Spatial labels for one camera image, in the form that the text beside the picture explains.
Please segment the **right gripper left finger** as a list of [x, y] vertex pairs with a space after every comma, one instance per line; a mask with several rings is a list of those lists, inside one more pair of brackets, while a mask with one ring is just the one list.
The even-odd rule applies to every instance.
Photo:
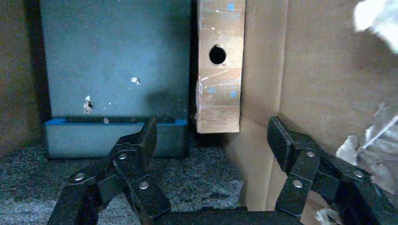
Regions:
[[152, 225], [171, 204], [150, 173], [157, 144], [155, 118], [122, 136], [110, 153], [72, 174], [48, 220], [49, 225], [96, 225], [99, 213], [123, 194], [139, 224]]

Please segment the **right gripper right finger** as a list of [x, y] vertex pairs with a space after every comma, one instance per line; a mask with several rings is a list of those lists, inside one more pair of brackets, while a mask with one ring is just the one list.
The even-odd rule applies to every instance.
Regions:
[[395, 225], [398, 211], [357, 166], [325, 152], [307, 134], [294, 132], [276, 116], [268, 121], [267, 141], [287, 180], [276, 209], [302, 216], [308, 193], [319, 194], [345, 225]]

